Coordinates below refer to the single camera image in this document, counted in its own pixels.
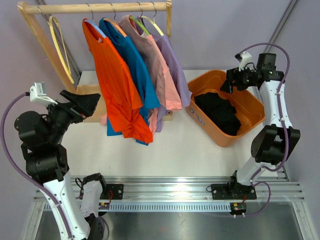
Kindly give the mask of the black t shirt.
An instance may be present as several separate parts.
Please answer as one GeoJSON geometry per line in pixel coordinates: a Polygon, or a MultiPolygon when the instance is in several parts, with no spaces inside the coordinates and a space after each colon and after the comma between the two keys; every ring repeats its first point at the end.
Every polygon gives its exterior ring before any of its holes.
{"type": "Polygon", "coordinates": [[[218,93],[207,92],[194,97],[195,104],[225,134],[236,136],[242,126],[236,108],[218,93]]]}

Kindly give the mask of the orange tan hanger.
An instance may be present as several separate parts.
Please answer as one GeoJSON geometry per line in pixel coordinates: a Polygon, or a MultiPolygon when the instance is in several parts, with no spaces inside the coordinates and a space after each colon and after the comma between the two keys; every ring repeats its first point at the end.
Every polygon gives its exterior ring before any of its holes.
{"type": "Polygon", "coordinates": [[[115,8],[114,8],[114,5],[113,5],[111,2],[109,2],[109,4],[111,5],[112,10],[113,10],[113,13],[114,13],[113,20],[104,17],[104,18],[103,18],[103,21],[110,23],[111,25],[113,25],[113,27],[114,27],[123,37],[127,37],[126,33],[125,33],[125,32],[122,30],[122,28],[116,23],[116,10],[115,10],[115,8]]]}

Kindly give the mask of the blue t shirt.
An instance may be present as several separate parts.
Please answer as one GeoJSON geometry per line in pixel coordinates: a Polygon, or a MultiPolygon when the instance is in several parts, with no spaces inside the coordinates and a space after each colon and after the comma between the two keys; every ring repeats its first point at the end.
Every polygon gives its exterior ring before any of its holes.
{"type": "Polygon", "coordinates": [[[117,29],[105,18],[102,18],[99,21],[98,27],[110,39],[119,55],[127,64],[133,83],[143,103],[139,113],[146,125],[150,126],[150,110],[159,107],[160,102],[156,95],[156,91],[145,62],[131,38],[120,33],[121,28],[117,29]]]}

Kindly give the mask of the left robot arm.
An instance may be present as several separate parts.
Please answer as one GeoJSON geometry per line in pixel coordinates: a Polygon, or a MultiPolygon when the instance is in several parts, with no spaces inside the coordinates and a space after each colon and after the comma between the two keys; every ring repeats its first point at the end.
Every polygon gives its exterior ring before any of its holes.
{"type": "Polygon", "coordinates": [[[47,114],[35,111],[22,113],[14,122],[22,141],[26,173],[46,197],[62,240],[101,240],[103,223],[99,219],[99,200],[108,194],[108,186],[100,173],[83,179],[82,204],[78,205],[71,184],[67,150],[62,138],[71,124],[91,117],[100,94],[74,94],[63,90],[67,99],[61,103],[40,93],[35,86],[27,92],[30,101],[44,105],[47,114]]]}

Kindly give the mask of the light blue hanger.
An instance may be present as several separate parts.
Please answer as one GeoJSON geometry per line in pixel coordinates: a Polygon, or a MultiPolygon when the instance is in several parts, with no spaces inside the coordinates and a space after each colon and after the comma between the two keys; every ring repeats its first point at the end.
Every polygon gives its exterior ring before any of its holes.
{"type": "Polygon", "coordinates": [[[91,13],[91,20],[85,19],[84,21],[86,23],[90,24],[102,36],[102,39],[104,39],[106,37],[106,35],[103,33],[103,31],[94,22],[94,14],[93,14],[93,10],[92,10],[91,6],[88,3],[86,3],[86,5],[88,6],[89,11],[91,13]]]}

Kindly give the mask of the orange t shirt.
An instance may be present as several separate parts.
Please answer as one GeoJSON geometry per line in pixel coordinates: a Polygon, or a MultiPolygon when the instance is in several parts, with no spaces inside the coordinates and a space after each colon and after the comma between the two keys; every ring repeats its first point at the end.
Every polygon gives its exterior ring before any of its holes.
{"type": "Polygon", "coordinates": [[[153,134],[140,115],[143,106],[130,70],[110,39],[89,23],[82,21],[83,33],[95,64],[107,119],[116,133],[149,144],[153,134]]]}

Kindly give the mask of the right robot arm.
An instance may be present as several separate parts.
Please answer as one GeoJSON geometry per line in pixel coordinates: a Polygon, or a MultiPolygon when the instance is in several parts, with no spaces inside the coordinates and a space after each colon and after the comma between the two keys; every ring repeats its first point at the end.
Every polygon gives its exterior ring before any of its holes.
{"type": "Polygon", "coordinates": [[[226,72],[221,91],[231,94],[232,87],[243,91],[257,87],[261,95],[266,123],[253,139],[251,157],[245,165],[229,177],[226,184],[212,184],[213,200],[255,200],[258,177],[264,172],[282,168],[297,145],[301,132],[293,128],[285,101],[286,73],[276,69],[276,54],[261,53],[254,68],[252,56],[246,51],[235,58],[239,66],[226,72]]]}

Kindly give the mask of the yellow hanger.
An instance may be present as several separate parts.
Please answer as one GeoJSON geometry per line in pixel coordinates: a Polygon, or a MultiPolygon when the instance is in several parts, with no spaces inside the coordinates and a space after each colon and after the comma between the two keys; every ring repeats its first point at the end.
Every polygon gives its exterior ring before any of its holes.
{"type": "Polygon", "coordinates": [[[66,73],[68,80],[72,84],[74,84],[75,81],[72,76],[72,71],[67,54],[67,48],[64,42],[60,23],[55,16],[51,15],[47,20],[47,24],[49,26],[51,38],[53,40],[53,44],[57,52],[58,58],[60,60],[60,63],[63,67],[63,70],[66,73]]]}

